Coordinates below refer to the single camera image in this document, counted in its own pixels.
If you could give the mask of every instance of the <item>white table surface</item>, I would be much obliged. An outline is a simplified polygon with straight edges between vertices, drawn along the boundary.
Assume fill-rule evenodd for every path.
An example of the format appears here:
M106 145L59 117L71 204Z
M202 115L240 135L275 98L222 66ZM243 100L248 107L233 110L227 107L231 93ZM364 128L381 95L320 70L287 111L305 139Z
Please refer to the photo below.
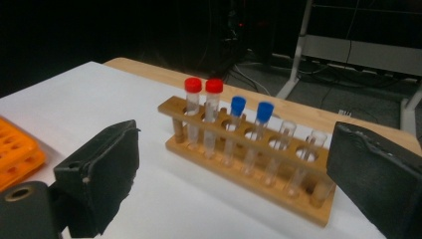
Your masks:
M329 222L321 228L166 150L171 118L157 107L184 94L87 63L0 99L0 116L34 137L47 154L46 165L28 179L47 184L55 180L54 166L102 129L136 120L140 167L129 197L98 238L384 238L339 188ZM246 114L248 120L256 115ZM269 127L280 125L271 118ZM296 136L310 131L300 125ZM63 234L70 238L66 230Z

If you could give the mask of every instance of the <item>clear plastic tube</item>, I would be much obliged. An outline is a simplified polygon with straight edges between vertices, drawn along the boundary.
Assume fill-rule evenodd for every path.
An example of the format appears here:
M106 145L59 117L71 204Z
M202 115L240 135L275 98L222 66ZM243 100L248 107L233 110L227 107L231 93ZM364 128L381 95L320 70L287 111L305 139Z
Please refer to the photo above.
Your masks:
M186 114L195 116L199 113L199 92L202 90L202 82L197 78L185 80L186 90ZM188 147L196 149L198 146L199 128L196 125L187 125Z
M326 134L313 130L311 135L307 137L307 145L299 152L300 159L308 162L313 162L317 159L317 151L323 146L326 141ZM308 172L303 168L297 168L295 173L286 184L285 191L291 197L299 196L300 187Z
M228 131L234 131L239 127L241 122L240 116L242 115L243 109L245 108L245 103L246 100L242 97L234 97L232 99L230 111L231 121L226 127ZM233 140L226 138L223 159L221 162L228 167L233 165L233 150L235 144L236 143Z
M255 125L251 133L250 140L260 140L263 137L267 123L273 114L273 110L274 106L271 103L260 102L258 104L257 118L255 119ZM253 173L257 155L258 152L255 149L248 149L243 160L243 174L251 175Z
M220 104L220 93L223 92L223 81L219 79L210 79L206 82L205 90L207 99L205 102L206 122L214 122L218 116L218 106ZM205 157L211 158L214 155L215 133L210 130L204 131Z
M297 126L294 122L284 120L279 131L280 138L278 138L275 142L274 148L278 150L286 150L291 143L296 127ZM274 183L279 167L280 161L276 158L271 158L264 175L264 183L266 185L270 186Z

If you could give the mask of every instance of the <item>blue cap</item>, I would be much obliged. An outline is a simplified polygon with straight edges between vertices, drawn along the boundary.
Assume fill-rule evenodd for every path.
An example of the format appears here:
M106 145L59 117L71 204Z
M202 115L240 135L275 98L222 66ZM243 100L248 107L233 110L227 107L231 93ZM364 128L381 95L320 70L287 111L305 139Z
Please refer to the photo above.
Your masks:
M273 114L274 106L269 102L260 102L258 104L257 120L266 123Z
M245 108L246 100L243 97L234 97L231 105L231 115L239 117Z

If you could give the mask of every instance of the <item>red cap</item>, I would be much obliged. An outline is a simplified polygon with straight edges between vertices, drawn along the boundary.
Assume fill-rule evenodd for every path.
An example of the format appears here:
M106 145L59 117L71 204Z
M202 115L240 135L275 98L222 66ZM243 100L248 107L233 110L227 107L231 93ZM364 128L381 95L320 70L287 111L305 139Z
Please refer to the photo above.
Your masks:
M223 81L221 79L210 79L205 83L205 91L207 93L222 93L223 92Z
M188 93L199 93L202 90L202 82L198 78L185 80L185 91Z

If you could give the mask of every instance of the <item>floor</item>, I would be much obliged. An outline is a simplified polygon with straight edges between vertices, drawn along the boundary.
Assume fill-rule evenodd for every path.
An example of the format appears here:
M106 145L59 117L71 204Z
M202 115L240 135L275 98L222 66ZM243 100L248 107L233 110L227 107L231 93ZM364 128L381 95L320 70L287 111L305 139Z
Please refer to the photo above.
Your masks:
M229 69L223 80L274 97L289 79L291 67L291 59L283 56L273 56L270 64L264 65L249 54ZM410 98L418 88L416 80L310 61L301 62L299 77L288 101L394 128L400 128L402 99ZM422 145L422 104L416 109L416 122L416 137Z

